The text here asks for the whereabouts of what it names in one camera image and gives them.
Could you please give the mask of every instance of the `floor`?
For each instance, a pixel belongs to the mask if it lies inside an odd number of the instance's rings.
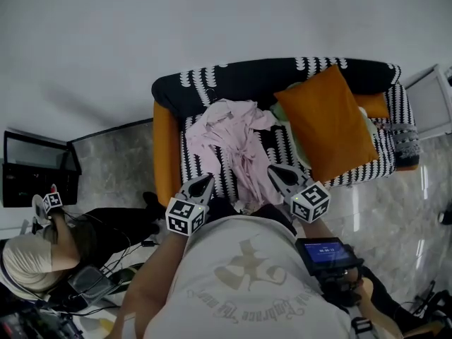
[[[147,123],[75,143],[83,175],[72,209],[144,207],[141,194],[155,188],[152,135],[153,125]],[[431,138],[421,146],[416,171],[331,189],[324,216],[398,302],[412,300],[433,279],[452,291],[446,274],[452,269],[452,227],[436,223],[452,198],[452,136]],[[153,250],[138,248],[123,266],[144,261]]]

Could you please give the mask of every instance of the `wall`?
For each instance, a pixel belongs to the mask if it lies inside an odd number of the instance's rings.
[[[451,16],[452,0],[0,0],[0,129],[68,141],[146,119],[156,78],[246,59],[376,59],[407,78],[452,61]]]
[[[30,212],[31,208],[1,208],[0,239],[9,239],[20,234],[24,219],[29,223],[26,231],[29,232],[32,224]]]

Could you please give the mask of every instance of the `orange sofa armrest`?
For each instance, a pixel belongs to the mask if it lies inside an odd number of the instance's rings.
[[[165,207],[181,188],[180,133],[172,113],[154,102],[154,175],[158,201]]]
[[[402,171],[415,171],[417,170],[417,167],[419,165],[409,166],[409,167],[397,167],[395,170],[402,172]]]

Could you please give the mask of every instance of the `blue screen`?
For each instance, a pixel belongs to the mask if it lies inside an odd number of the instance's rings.
[[[306,250],[314,263],[344,260],[345,258],[350,257],[340,242],[305,244],[304,247],[306,247]]]

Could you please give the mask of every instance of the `camera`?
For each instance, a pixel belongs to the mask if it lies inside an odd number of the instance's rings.
[[[331,304],[355,306],[361,297],[354,292],[361,280],[362,258],[357,258],[350,245],[337,237],[298,239],[295,243],[310,276],[320,285],[323,297]],[[355,281],[346,277],[349,270],[357,269]]]

